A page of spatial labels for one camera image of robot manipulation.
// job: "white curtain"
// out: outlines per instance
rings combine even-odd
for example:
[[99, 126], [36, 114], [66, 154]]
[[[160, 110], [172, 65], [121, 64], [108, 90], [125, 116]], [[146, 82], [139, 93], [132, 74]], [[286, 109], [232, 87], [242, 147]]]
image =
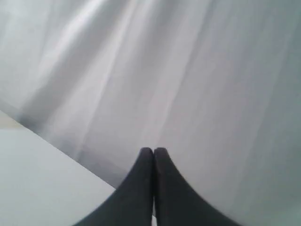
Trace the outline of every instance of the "white curtain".
[[114, 186], [165, 146], [239, 223], [301, 223], [299, 0], [1, 0], [0, 108]]

